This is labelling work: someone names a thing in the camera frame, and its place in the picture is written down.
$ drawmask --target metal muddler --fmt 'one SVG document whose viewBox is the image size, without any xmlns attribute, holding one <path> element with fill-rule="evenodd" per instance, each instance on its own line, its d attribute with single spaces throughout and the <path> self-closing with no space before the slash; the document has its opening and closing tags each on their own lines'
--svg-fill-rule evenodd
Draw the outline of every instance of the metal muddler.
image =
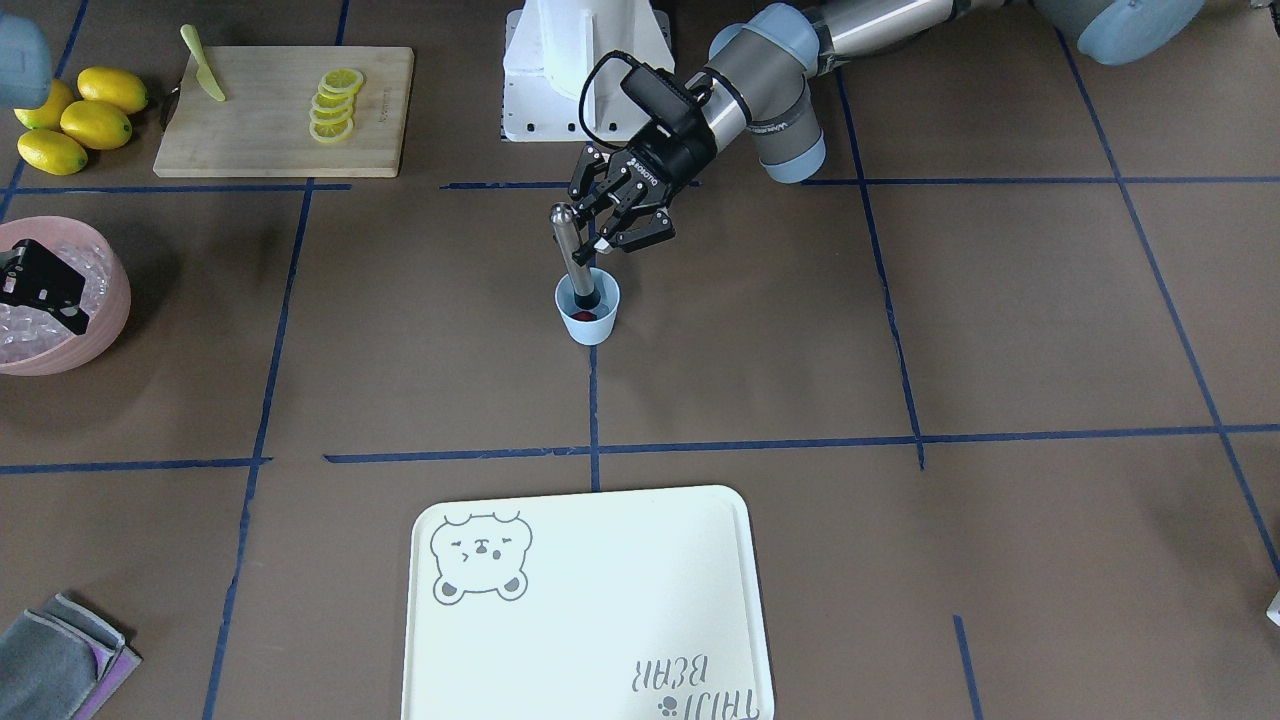
<svg viewBox="0 0 1280 720">
<path fill-rule="evenodd" d="M 573 251 L 582 241 L 577 233 L 573 208 L 568 202 L 552 205 L 552 232 L 556 234 L 556 243 L 559 245 L 561 255 L 564 258 L 568 279 L 573 283 L 573 302 L 582 310 L 594 310 L 600 305 L 600 291 L 595 287 L 595 278 L 591 277 L 590 268 L 584 268 L 573 260 Z"/>
</svg>

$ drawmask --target plastic tray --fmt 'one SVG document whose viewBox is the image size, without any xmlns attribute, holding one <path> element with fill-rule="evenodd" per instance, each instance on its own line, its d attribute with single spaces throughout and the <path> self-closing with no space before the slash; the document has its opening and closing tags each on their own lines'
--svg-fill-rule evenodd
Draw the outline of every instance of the plastic tray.
<svg viewBox="0 0 1280 720">
<path fill-rule="evenodd" d="M 449 502 L 413 524 L 403 720 L 772 720 L 721 486 Z"/>
</svg>

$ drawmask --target ice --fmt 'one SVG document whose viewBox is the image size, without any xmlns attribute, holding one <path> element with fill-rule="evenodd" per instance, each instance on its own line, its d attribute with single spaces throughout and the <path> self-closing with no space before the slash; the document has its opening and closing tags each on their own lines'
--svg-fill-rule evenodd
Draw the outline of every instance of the ice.
<svg viewBox="0 0 1280 720">
<path fill-rule="evenodd" d="M 102 307 L 106 286 L 111 279 L 111 263 L 106 250 L 61 243 L 54 252 L 84 277 L 81 309 L 92 319 Z M 74 333 L 44 310 L 0 302 L 0 365 L 33 357 L 72 337 Z"/>
</svg>

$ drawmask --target cartoon bear face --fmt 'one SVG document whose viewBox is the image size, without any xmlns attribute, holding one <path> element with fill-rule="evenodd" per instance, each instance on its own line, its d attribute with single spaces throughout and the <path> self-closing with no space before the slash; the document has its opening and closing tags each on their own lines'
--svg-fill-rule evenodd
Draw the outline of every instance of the cartoon bear face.
<svg viewBox="0 0 1280 720">
<path fill-rule="evenodd" d="M 525 594 L 525 552 L 534 542 L 532 530 L 520 515 L 500 520 L 497 515 L 471 515 L 461 523 L 448 518 L 431 536 L 440 578 L 435 600 L 453 605 L 468 592 L 498 592 L 503 600 Z"/>
</svg>

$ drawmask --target pink bowl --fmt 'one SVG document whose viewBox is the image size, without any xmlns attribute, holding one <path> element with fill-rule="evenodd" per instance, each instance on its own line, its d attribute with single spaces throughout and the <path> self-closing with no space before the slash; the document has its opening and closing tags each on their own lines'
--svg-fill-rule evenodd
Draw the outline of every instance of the pink bowl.
<svg viewBox="0 0 1280 720">
<path fill-rule="evenodd" d="M 115 342 L 124 329 L 124 320 L 129 316 L 129 278 L 125 277 L 120 259 L 111 251 L 106 238 L 79 220 L 45 215 L 0 224 L 0 247 L 5 250 L 28 237 L 50 250 L 61 242 L 86 249 L 101 247 L 111 264 L 106 297 L 97 313 L 90 318 L 84 334 L 73 336 L 26 360 L 0 364 L 0 374 L 51 375 L 88 363 Z"/>
</svg>

